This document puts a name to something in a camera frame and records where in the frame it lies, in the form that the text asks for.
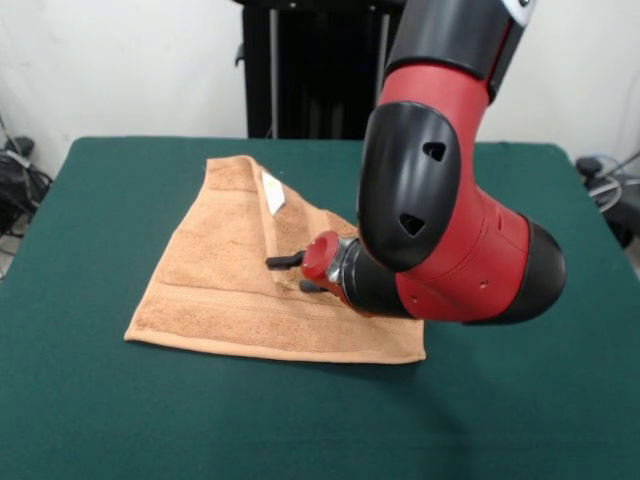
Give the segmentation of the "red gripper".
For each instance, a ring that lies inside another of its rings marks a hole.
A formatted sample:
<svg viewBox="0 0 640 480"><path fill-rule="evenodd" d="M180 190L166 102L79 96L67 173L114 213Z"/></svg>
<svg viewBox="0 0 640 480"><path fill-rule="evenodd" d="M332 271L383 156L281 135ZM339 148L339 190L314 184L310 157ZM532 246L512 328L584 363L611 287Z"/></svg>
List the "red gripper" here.
<svg viewBox="0 0 640 480"><path fill-rule="evenodd" d="M370 314L354 307L343 286L343 270L349 251L358 244L355 237L341 237L335 231L318 235L305 250L293 255L268 257L265 265L270 271L285 271L301 266L305 280L298 283L303 293L328 292L357 314L369 318Z"/></svg>

